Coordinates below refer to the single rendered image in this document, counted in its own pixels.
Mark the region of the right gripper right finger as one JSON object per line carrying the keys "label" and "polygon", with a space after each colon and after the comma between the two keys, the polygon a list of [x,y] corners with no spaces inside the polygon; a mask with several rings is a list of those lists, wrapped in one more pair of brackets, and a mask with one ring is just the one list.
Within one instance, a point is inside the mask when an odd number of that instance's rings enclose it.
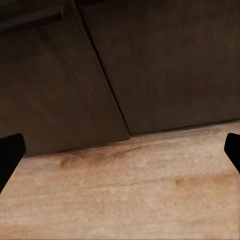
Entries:
{"label": "right gripper right finger", "polygon": [[228,133],[224,151],[240,173],[240,135],[235,133]]}

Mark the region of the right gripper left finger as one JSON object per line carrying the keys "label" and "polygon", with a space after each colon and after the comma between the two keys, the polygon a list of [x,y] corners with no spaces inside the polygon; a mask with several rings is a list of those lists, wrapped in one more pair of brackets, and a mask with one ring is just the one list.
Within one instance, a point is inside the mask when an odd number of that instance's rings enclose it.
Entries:
{"label": "right gripper left finger", "polygon": [[21,133],[0,138],[0,193],[26,153]]}

